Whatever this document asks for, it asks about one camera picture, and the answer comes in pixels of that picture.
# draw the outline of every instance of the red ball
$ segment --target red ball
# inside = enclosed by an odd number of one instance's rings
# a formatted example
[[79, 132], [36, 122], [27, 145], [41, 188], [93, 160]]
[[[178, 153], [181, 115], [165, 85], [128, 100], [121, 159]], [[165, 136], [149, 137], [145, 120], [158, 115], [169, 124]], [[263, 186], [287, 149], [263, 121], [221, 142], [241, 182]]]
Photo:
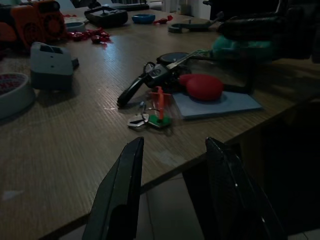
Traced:
[[191, 97], [201, 101], [217, 100], [224, 90], [224, 85], [218, 78], [206, 74], [181, 75], [179, 82], [186, 87]]

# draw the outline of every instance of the teal object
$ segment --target teal object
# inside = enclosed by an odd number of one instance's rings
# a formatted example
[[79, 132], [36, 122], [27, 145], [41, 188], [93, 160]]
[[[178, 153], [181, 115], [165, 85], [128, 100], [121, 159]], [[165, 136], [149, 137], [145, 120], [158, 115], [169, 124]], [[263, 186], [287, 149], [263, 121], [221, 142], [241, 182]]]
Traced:
[[213, 56], [217, 60], [256, 59], [257, 62], [269, 62], [274, 58], [271, 41], [233, 41], [224, 36], [218, 37], [212, 46]]
[[154, 14], [137, 14], [132, 16], [132, 20], [135, 24], [152, 24], [156, 19]]

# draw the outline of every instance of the black plastic part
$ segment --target black plastic part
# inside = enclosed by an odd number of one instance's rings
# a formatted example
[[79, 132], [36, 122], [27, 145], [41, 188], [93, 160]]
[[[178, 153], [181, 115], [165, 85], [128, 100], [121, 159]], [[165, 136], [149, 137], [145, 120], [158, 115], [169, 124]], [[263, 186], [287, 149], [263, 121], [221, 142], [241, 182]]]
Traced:
[[145, 3], [137, 3], [137, 4], [126, 4], [126, 5], [114, 6], [113, 8], [118, 10], [126, 10], [128, 12], [133, 12], [133, 11], [148, 10], [150, 7], [148, 4], [145, 4]]
[[312, 49], [312, 61], [320, 64], [320, 23], [316, 26], [315, 38]]
[[147, 75], [139, 76], [126, 90], [123, 91], [123, 93], [121, 93], [117, 100], [118, 107], [124, 107], [130, 101], [141, 85], [145, 82], [145, 78], [147, 77]]
[[119, 27], [128, 21], [128, 13], [108, 6], [100, 6], [84, 12], [85, 17], [94, 25], [103, 28]]
[[286, 240], [271, 204], [225, 144], [206, 139], [213, 208], [222, 240]]
[[179, 59], [184, 58], [188, 54], [189, 53], [187, 53], [187, 52], [170, 52], [170, 53], [167, 53], [167, 54], [164, 54], [164, 55], [161, 55], [160, 57], [158, 57], [156, 59], [156, 63], [167, 66], [169, 64], [172, 64], [172, 63], [178, 61]]
[[144, 138], [128, 143], [95, 195], [83, 240], [132, 240], [136, 237]]

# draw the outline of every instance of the orange object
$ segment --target orange object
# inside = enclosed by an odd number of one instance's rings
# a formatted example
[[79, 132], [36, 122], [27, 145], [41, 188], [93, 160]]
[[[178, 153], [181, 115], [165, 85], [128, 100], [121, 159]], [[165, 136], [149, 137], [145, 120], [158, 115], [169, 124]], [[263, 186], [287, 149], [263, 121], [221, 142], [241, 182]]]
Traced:
[[0, 41], [14, 42], [16, 40], [17, 35], [15, 33], [15, 30], [5, 22], [0, 22]]
[[60, 12], [60, 5], [57, 1], [33, 1], [32, 5], [38, 14], [47, 41], [67, 37], [64, 16]]
[[23, 44], [28, 50], [34, 42], [45, 43], [66, 37], [64, 17], [59, 3], [54, 0], [0, 6], [0, 42]]
[[159, 120], [164, 119], [165, 106], [170, 104], [171, 94], [164, 93], [161, 86], [156, 86], [157, 92], [151, 92], [152, 101], [155, 104], [155, 108], [159, 111]]
[[11, 8], [14, 28], [25, 48], [29, 49], [34, 42], [45, 42], [39, 17], [34, 7], [30, 5], [14, 6]]

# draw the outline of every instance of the floor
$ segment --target floor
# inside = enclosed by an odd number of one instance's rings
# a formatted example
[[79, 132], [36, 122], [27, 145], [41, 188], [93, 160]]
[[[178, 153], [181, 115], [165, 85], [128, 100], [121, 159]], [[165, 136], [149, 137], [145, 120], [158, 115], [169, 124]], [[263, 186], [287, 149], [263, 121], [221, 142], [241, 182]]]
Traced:
[[[60, 238], [81, 240], [85, 225]], [[204, 240], [181, 174], [140, 196], [137, 240]], [[319, 240], [320, 229], [295, 234], [289, 240]]]

